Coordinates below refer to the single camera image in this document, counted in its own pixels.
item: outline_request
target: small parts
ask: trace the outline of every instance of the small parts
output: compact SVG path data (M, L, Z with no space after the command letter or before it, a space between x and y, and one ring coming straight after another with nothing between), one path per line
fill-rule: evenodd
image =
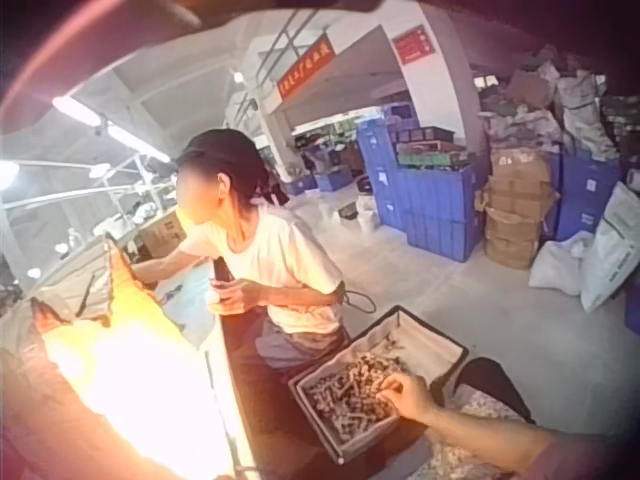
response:
M386 377L403 370L398 358L363 353L343 372L322 378L306 393L316 412L331 422L346 443L391 416L391 408L376 394Z

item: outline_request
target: white pillar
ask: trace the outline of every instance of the white pillar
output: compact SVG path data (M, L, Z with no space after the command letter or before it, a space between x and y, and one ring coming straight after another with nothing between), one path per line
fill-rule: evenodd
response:
M263 113L264 109L258 103L256 116L260 122L262 133L267 137L271 153L276 162L276 168L280 178L284 182L294 180L287 172L288 168L301 168L304 170L304 163L300 156L293 150L293 136L291 126L287 122L284 113L275 111L273 113Z
M484 151L482 123L477 116L480 100L451 18L444 10L416 2L385 4L385 8L391 7L393 15L379 17L389 41L422 25L435 47L435 53L400 65L420 125L452 130L456 143L465 144L469 151Z

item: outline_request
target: person's arm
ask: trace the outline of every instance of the person's arm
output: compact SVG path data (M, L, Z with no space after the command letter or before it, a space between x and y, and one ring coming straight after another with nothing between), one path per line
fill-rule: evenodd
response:
M435 404L424 379L394 374L382 384L379 398L403 417L432 428L443 440L464 448L480 460L520 475L558 434L526 423L481 418L447 410Z
M196 263L201 257L176 248L168 256L133 265L133 273L142 283L151 284L167 280Z
M213 282L219 295L218 302L210 302L209 308L221 315L244 313L255 306L318 307L339 305L344 299L344 282L333 292L325 294L310 287L268 287L251 280Z

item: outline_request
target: white tray liner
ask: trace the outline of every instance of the white tray liner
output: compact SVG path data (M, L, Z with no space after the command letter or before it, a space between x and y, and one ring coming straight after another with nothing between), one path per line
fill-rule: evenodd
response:
M387 336L396 342L396 348L390 351L385 349L384 340ZM351 456L349 453L361 451L367 446L373 445L379 437L391 430L398 419L397 415L376 423L365 433L357 435L343 444L335 435L333 428L317 415L307 399L304 389L315 385L327 375L342 371L347 363L356 359L357 354L364 352L384 357L399 357L411 374L420 375L428 383L431 383L451 369L462 355L463 349L452 341L421 327L405 313L397 312L396 315L387 318L372 329L365 337L355 341L347 349L302 379L296 388L305 408L336 451L347 457Z

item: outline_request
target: tray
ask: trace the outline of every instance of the tray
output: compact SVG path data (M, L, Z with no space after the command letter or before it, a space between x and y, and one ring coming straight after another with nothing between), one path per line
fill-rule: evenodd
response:
M395 341L388 349L387 338ZM397 416L384 419L367 432L347 443L341 443L332 426L315 412L304 389L321 378L341 371L359 353L371 352L386 357L400 357L409 371L423 376L429 384L446 383L468 355L468 350L426 324L400 306L395 306L359 335L341 352L326 362L307 370L289 381L289 388L311 422L320 441L335 462L343 464L377 443L397 421Z

